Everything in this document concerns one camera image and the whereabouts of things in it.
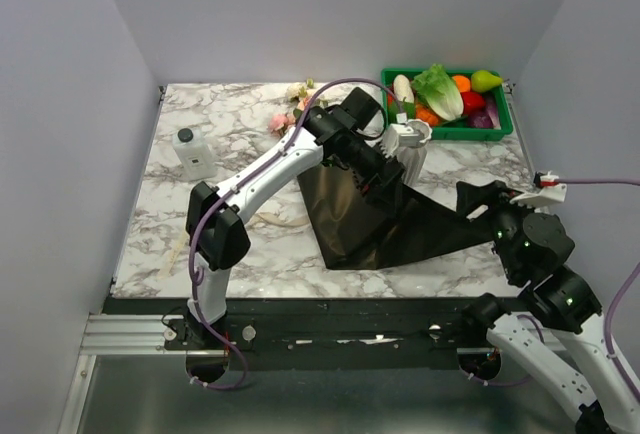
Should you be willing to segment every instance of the white marble surface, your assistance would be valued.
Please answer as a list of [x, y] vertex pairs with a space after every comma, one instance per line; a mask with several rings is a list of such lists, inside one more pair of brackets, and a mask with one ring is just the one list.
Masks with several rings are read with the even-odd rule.
[[[171, 135], [200, 126], [217, 159], [210, 183], [235, 174], [276, 141], [267, 132], [273, 114], [286, 112], [287, 84], [170, 85], [158, 121], [113, 295], [188, 297], [189, 191]], [[353, 86], [328, 91], [339, 100]], [[524, 188], [529, 172], [517, 136], [498, 143], [434, 141], [417, 190], [455, 205], [458, 180], [501, 179]], [[296, 181], [270, 199], [248, 225], [252, 248], [234, 267], [229, 297], [430, 297], [513, 295], [488, 244], [436, 259], [380, 271], [330, 271], [324, 267]]]

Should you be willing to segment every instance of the pear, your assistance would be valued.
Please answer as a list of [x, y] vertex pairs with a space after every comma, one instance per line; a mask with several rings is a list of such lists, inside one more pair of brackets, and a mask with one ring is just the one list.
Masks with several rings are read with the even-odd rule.
[[489, 71], [476, 71], [471, 75], [471, 90], [475, 92], [487, 92], [498, 87], [503, 82], [500, 76], [494, 76]]

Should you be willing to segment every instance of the white wall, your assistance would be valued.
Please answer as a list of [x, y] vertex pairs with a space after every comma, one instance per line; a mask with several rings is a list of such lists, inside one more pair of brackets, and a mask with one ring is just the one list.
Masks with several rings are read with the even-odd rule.
[[[638, 0], [565, 0], [517, 87], [538, 169], [565, 177], [640, 178]], [[570, 186], [558, 209], [577, 248], [570, 265], [606, 305], [640, 262], [640, 189]], [[640, 371], [638, 292], [614, 324]]]
[[112, 0], [0, 0], [0, 432], [56, 432], [157, 84]]
[[378, 77], [383, 67], [520, 74], [562, 0], [115, 0], [163, 81]]

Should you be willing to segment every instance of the black plastic bag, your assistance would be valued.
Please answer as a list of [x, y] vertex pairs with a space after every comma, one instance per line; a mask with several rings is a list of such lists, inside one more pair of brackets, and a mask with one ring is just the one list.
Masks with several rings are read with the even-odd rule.
[[408, 186], [397, 218], [368, 205], [351, 171], [317, 166], [298, 176], [328, 269], [383, 269], [489, 242], [490, 232]]

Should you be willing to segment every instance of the white radish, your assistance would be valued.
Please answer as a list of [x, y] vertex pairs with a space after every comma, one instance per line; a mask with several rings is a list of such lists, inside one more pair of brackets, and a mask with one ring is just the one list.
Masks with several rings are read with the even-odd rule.
[[393, 92], [399, 101], [414, 103], [413, 91], [411, 90], [411, 82], [407, 76], [399, 74], [393, 80]]

